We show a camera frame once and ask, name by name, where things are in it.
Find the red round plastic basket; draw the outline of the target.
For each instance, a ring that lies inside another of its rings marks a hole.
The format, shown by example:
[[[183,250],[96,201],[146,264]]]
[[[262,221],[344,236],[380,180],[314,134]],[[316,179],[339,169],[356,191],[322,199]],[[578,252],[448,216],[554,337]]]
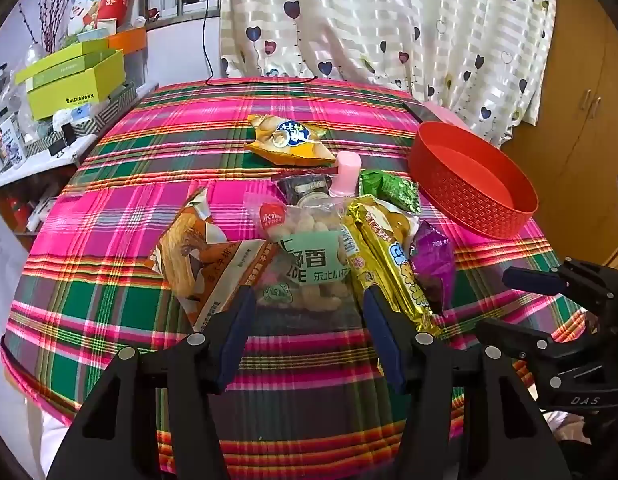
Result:
[[[408,156],[409,174],[425,197],[469,231],[508,240],[539,204],[537,193],[506,154],[474,133],[423,122]]]

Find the yellow chip snack bag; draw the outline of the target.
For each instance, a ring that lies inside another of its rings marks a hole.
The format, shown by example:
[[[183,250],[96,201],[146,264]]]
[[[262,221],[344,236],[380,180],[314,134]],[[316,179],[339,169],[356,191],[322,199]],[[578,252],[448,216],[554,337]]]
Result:
[[[255,140],[249,151],[279,166],[318,167],[335,162],[322,143],[327,130],[312,122],[299,122],[274,115],[249,115]]]

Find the black smartphone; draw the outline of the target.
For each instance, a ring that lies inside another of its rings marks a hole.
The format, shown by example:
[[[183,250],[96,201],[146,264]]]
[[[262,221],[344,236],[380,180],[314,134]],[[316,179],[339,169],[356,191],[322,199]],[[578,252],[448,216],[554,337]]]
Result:
[[[426,106],[419,103],[403,103],[402,107],[419,123],[438,122],[438,117]]]

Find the pink plastic stool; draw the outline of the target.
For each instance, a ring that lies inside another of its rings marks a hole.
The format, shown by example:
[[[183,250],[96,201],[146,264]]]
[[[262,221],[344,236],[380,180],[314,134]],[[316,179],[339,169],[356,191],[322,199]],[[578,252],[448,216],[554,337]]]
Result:
[[[470,128],[463,122],[463,120],[454,114],[454,112],[448,110],[448,108],[436,104],[433,101],[424,102],[423,106],[430,110],[442,122],[446,122],[446,124],[454,125],[466,131],[470,131]]]

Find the orange storage box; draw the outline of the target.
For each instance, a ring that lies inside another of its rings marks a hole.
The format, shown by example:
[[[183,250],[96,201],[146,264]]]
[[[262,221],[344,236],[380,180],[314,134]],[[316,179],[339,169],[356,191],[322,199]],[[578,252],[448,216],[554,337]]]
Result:
[[[143,27],[117,32],[107,38],[108,47],[120,50],[123,55],[142,51],[147,47],[147,32]]]

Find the clear peanut snack bag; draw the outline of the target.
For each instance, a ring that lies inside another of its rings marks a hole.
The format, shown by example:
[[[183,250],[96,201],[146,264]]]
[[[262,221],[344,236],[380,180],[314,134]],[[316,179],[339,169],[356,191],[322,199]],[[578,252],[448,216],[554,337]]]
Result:
[[[256,287],[258,308],[278,333],[318,333],[356,326],[358,306],[341,237],[347,198],[303,206],[251,193],[246,208],[277,253]]]

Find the gold rice bar packet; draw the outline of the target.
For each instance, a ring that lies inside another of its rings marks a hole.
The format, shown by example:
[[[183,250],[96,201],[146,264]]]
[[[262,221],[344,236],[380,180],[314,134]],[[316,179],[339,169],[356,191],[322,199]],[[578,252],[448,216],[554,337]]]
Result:
[[[420,332],[437,337],[441,329],[405,253],[415,227],[413,214],[364,195],[347,205],[341,237],[357,293],[379,286],[391,310],[409,318]]]

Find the pink jelly cup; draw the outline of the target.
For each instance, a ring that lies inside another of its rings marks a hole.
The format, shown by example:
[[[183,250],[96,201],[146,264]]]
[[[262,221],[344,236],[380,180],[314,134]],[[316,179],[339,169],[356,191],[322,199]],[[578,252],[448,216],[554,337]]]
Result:
[[[337,173],[332,178],[330,196],[352,197],[357,195],[361,171],[361,157],[351,151],[339,151],[336,156]]]

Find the white side shelf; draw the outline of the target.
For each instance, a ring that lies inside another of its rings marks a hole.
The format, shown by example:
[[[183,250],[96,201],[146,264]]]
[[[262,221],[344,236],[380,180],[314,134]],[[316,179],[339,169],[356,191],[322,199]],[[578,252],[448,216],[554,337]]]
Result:
[[[36,153],[18,168],[8,167],[0,173],[0,216],[26,252],[30,252],[42,224],[29,231],[24,213],[32,214],[47,191],[54,191],[54,196],[59,196],[103,136],[157,88],[156,81],[142,84],[135,90],[134,99],[126,98],[117,115],[96,133],[78,136],[54,155],[47,150]]]

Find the orange white snack bag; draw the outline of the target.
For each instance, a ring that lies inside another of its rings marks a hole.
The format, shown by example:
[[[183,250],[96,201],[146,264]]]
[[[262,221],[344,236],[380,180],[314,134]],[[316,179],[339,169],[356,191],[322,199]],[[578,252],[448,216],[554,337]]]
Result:
[[[258,284],[276,253],[269,240],[230,242],[213,222],[207,190],[198,188],[145,265],[166,280],[193,330],[201,332],[213,315],[230,309],[239,287]]]

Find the lime green box stack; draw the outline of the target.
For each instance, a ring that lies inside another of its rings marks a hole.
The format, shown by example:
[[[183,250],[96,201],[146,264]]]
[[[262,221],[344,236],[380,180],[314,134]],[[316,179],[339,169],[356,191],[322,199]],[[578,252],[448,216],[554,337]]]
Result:
[[[15,75],[15,84],[24,84],[35,120],[52,117],[59,110],[103,102],[125,80],[123,50],[108,47],[107,39],[77,42]]]

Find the dark plum snack packet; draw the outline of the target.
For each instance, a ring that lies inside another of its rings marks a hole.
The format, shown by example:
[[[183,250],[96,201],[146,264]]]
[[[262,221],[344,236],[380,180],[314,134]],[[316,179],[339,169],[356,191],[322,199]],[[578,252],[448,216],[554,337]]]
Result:
[[[275,177],[272,182],[285,203],[303,206],[316,200],[329,198],[332,177],[329,174],[308,172],[307,174],[289,174],[288,176]]]

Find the purple snack packet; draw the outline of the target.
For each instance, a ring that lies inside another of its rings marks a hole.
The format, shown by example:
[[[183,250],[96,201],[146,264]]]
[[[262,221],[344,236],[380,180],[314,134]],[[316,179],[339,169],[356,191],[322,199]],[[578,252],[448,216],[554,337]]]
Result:
[[[410,246],[409,261],[431,310],[442,314],[449,309],[455,285],[454,251],[449,238],[421,220]]]

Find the green pea snack bag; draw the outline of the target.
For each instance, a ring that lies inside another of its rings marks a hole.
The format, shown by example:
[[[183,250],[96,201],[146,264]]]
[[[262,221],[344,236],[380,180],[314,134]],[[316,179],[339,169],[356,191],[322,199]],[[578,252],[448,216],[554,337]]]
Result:
[[[358,193],[371,194],[398,208],[420,214],[419,187],[410,179],[398,177],[382,170],[364,169],[358,180]]]

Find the black patterned tray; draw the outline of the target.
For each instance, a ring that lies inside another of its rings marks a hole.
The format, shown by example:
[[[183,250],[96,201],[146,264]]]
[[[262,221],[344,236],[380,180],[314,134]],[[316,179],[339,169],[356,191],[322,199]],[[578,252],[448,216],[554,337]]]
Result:
[[[47,150],[52,144],[62,139],[62,126],[69,124],[74,129],[74,136],[101,136],[107,128],[115,125],[126,112],[131,110],[138,90],[133,81],[126,82],[114,91],[102,103],[88,103],[71,110],[60,110],[52,119],[38,122],[39,139],[24,144],[28,157]]]

